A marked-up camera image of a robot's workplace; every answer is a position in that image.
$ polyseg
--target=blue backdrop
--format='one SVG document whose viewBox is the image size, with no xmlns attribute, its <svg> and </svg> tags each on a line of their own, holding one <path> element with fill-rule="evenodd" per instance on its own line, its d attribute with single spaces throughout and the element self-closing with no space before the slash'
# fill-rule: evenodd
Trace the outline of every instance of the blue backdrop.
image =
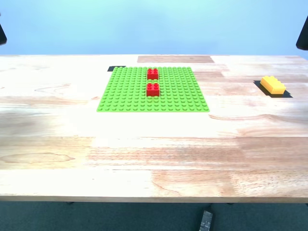
<svg viewBox="0 0 308 231">
<path fill-rule="evenodd" d="M 4 0 L 0 54 L 300 55 L 308 0 Z"/>
</svg>

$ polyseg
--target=wood grain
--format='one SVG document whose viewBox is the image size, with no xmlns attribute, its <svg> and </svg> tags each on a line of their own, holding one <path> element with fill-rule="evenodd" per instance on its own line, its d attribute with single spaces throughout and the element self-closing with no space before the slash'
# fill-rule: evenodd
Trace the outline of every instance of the wood grain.
<svg viewBox="0 0 308 231">
<path fill-rule="evenodd" d="M 148 63 L 190 66 L 210 112 L 96 112 L 108 66 Z M 0 56 L 0 200 L 308 203 L 307 105 L 298 56 Z"/>
<path fill-rule="evenodd" d="M 213 63 L 208 55 L 144 55 L 138 57 L 139 63 Z"/>
</svg>

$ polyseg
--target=yellow lego brick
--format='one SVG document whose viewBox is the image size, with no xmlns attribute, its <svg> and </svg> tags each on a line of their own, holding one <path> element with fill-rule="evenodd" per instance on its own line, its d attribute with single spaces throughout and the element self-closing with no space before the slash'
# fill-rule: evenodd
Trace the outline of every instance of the yellow lego brick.
<svg viewBox="0 0 308 231">
<path fill-rule="evenodd" d="M 285 85 L 274 76 L 264 76 L 261 79 L 261 85 L 265 87 L 270 94 L 283 94 L 285 91 Z"/>
</svg>

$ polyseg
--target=red lego brick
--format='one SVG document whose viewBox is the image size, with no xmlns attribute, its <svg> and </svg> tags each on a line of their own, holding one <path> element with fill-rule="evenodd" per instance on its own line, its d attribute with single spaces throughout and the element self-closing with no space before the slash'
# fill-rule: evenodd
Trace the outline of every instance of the red lego brick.
<svg viewBox="0 0 308 231">
<path fill-rule="evenodd" d="M 159 96 L 159 84 L 148 83 L 146 85 L 146 96 Z"/>
<path fill-rule="evenodd" d="M 148 69 L 147 72 L 148 79 L 158 79 L 158 70 L 155 69 Z"/>
</svg>

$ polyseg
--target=lego brick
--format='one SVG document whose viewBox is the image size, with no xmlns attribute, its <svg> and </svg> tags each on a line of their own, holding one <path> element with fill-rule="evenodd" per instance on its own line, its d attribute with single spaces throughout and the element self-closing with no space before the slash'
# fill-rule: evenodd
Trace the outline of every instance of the lego brick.
<svg viewBox="0 0 308 231">
<path fill-rule="evenodd" d="M 263 87 L 261 85 L 261 81 L 260 80 L 255 80 L 254 84 L 265 94 L 270 96 L 271 98 L 293 98 L 292 95 L 285 90 L 283 94 L 270 94 L 268 90 L 265 89 L 265 87 Z"/>
<path fill-rule="evenodd" d="M 285 86 L 274 76 L 264 76 L 261 79 L 261 85 L 269 91 L 270 94 L 283 94 Z"/>
<path fill-rule="evenodd" d="M 158 70 L 156 68 L 148 69 L 147 78 L 148 79 L 158 79 Z"/>
<path fill-rule="evenodd" d="M 126 66 L 110 66 L 108 68 L 108 71 L 113 71 L 115 67 L 126 67 Z"/>
<path fill-rule="evenodd" d="M 148 83 L 146 85 L 146 96 L 159 96 L 159 84 Z"/>
<path fill-rule="evenodd" d="M 115 67 L 97 112 L 209 112 L 190 67 L 157 67 L 159 79 L 147 79 L 148 67 Z M 148 83 L 159 97 L 147 97 Z"/>
</svg>

